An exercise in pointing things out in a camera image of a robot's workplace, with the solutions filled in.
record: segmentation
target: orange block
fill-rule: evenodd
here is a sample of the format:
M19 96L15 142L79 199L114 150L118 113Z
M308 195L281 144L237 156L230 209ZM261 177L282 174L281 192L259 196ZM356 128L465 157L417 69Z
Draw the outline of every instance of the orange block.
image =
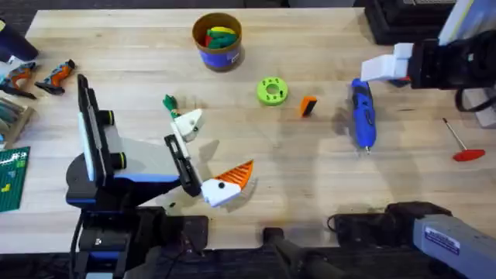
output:
M309 116L312 113L313 107L317 103L317 98L314 96L305 96L301 100L300 104L300 115L301 117Z

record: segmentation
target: red handle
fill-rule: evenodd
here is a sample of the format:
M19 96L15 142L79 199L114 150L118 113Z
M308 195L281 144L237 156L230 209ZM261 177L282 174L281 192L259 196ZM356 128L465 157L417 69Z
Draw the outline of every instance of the red handle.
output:
M453 159L457 162L467 162L470 160L476 160L486 154L484 150L464 150L462 152L456 153Z

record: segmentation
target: green toy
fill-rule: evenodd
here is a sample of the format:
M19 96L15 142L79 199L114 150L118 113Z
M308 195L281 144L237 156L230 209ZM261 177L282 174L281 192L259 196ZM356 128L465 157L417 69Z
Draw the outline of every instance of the green toy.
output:
M280 105L288 97L288 86L279 77L266 77L257 85L257 97L265 105Z
M28 167L29 147L0 152L0 212L18 209Z
M210 36L212 40L208 43L209 49L220 49L224 47L228 47L236 42L238 36L236 34L219 32L207 30L207 36Z
M162 103L171 113L170 116L172 117L172 119L181 116L181 114L177 110L177 100L174 96L165 95L165 98L164 100L162 100Z

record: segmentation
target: label sticker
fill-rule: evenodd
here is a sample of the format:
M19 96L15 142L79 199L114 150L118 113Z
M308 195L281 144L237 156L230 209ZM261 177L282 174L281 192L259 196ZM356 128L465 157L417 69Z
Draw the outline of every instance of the label sticker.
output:
M451 253L460 255L460 243L453 237L449 237L429 227L425 228L424 235L427 240L434 242Z

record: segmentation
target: white mount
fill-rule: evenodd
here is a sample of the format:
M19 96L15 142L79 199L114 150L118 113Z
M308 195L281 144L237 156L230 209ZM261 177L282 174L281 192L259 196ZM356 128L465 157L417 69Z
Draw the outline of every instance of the white mount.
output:
M172 131L176 136L177 144L185 159L191 159L186 143L189 143L196 138L200 128L204 124L202 113L203 111L201 109L195 109L194 111L177 117L170 123ZM202 178L198 175L198 171L195 168L194 170L198 181L201 181ZM238 184L211 178L201 184L201 192L204 200L208 202L210 206L216 207L223 205L239 195L241 193L241 187Z

